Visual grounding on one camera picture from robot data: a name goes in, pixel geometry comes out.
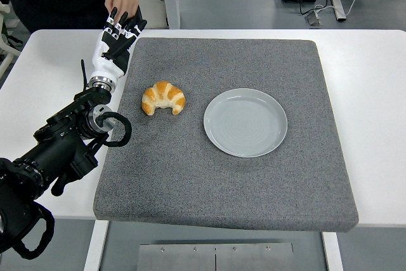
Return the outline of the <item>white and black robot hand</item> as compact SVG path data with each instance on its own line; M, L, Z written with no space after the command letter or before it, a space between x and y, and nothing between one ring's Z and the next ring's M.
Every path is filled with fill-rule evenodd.
M94 71L88 82L90 88L100 87L111 93L115 91L118 80L126 74L130 49L147 24L140 9L136 10L134 17L128 17L128 13L124 12L115 22L117 12L117 8L111 11L98 36L92 57Z

